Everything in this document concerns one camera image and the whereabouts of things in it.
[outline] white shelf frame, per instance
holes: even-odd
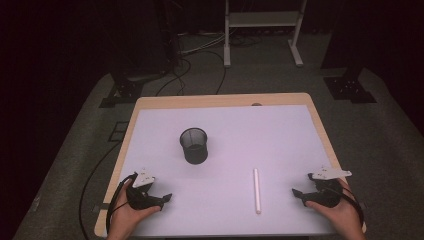
[[[225,0],[225,43],[224,66],[231,66],[230,28],[232,27],[280,27],[294,26],[293,38],[288,40],[290,51],[297,67],[303,66],[302,58],[297,50],[297,40],[302,26],[307,0],[302,0],[299,11],[285,12],[234,12],[230,13],[229,0]]]

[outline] black mesh cup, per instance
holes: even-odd
[[[191,164],[200,164],[208,157],[206,142],[208,136],[200,128],[189,128],[180,136],[184,157]]]

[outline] gray carpet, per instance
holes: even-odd
[[[231,68],[226,69],[219,94],[306,92],[315,103],[334,151],[344,169],[350,170],[352,190],[368,208],[365,221],[368,239],[421,239],[424,236],[424,139],[393,100],[384,82],[364,69],[359,81],[377,103],[352,104],[333,100],[324,76],[336,70],[320,70],[330,35],[299,37],[304,61],[297,68],[286,40],[288,36],[263,37],[247,48],[231,49]],[[205,41],[184,37],[184,48]],[[222,48],[211,48],[222,56]],[[190,71],[182,77],[185,95],[215,94],[224,74],[219,57],[198,53],[186,57]],[[178,74],[187,69],[181,62]],[[145,85],[142,96],[155,96],[174,76]],[[98,161],[115,145],[108,142],[117,121],[129,121],[134,104],[98,108],[113,81],[99,79],[58,153],[33,208],[23,220],[15,239],[83,239],[78,206],[84,183]],[[177,95],[181,85],[169,84],[159,95]],[[82,220],[90,239],[113,170],[119,147],[107,155],[91,178],[82,205]],[[339,236],[310,239],[340,239]]]

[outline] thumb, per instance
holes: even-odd
[[[312,208],[315,211],[319,212],[320,214],[324,215],[325,217],[329,218],[329,213],[328,213],[329,208],[328,207],[325,207],[325,206],[323,206],[319,203],[313,202],[313,201],[307,201],[305,204],[306,204],[307,207]]]
[[[131,185],[131,183],[133,182],[132,179],[128,179],[125,183],[124,186],[122,186],[122,190],[127,190],[127,188]]]
[[[144,218],[147,218],[148,216],[150,216],[150,215],[152,215],[156,212],[159,212],[159,211],[160,211],[159,206],[153,206],[153,207],[149,207],[149,208],[146,208],[146,209],[143,209],[143,210],[139,210],[138,215],[139,215],[140,219],[144,219]]]

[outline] white marker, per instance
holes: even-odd
[[[259,195],[259,173],[258,169],[253,169],[253,175],[255,178],[255,202],[256,202],[256,213],[261,214],[261,196]]]

